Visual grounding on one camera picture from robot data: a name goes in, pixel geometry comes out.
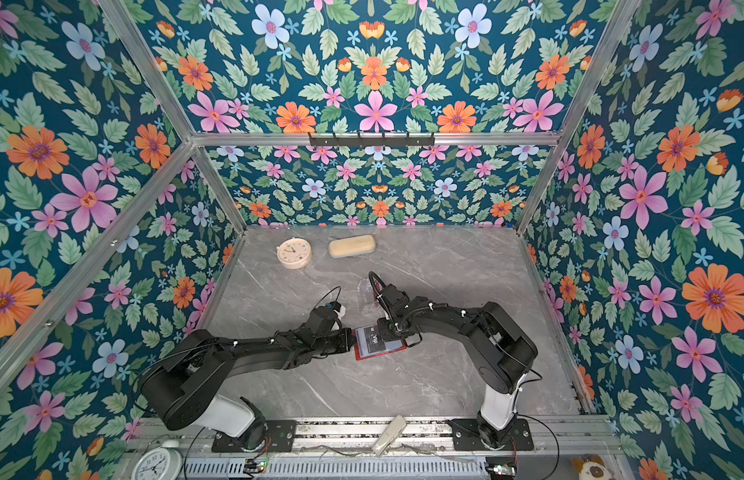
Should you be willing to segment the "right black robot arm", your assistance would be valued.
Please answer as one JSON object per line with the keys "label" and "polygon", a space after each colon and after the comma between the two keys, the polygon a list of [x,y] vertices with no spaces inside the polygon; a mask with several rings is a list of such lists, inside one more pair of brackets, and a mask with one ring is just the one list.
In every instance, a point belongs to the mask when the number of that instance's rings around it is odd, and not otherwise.
{"label": "right black robot arm", "polygon": [[504,446],[518,418],[518,396],[538,356],[529,335],[496,302],[459,308],[423,296],[411,298],[374,272],[368,280],[383,310],[376,326],[380,343],[399,342],[410,348],[425,334],[434,334],[462,345],[485,383],[475,435],[491,450]]}

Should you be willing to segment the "black credit card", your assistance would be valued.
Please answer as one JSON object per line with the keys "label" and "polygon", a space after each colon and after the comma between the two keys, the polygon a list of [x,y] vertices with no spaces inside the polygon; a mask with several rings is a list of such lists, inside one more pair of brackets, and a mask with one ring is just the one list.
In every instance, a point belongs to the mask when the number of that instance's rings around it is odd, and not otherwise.
{"label": "black credit card", "polygon": [[387,351],[386,342],[378,334],[376,326],[361,327],[356,330],[357,350],[360,357],[373,357]]}

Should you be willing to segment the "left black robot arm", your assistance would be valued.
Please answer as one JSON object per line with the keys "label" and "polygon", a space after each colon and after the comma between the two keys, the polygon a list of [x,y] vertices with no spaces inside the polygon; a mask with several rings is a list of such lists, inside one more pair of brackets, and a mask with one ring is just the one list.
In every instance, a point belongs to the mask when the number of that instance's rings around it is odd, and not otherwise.
{"label": "left black robot arm", "polygon": [[138,389],[170,431],[197,425],[230,437],[264,420],[248,400],[223,396],[230,377],[262,370],[291,370],[314,359],[354,349],[353,329],[341,322],[337,302],[314,308],[306,322],[269,337],[234,339],[199,329],[139,376]]}

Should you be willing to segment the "red card holder wallet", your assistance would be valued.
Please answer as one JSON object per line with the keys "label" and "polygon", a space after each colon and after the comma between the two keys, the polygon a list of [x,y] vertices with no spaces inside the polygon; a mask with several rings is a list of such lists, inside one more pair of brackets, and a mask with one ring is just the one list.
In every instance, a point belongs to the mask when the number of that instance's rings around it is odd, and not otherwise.
{"label": "red card holder wallet", "polygon": [[356,343],[354,354],[357,361],[396,353],[406,349],[400,339],[385,340],[376,325],[359,327],[353,331]]}

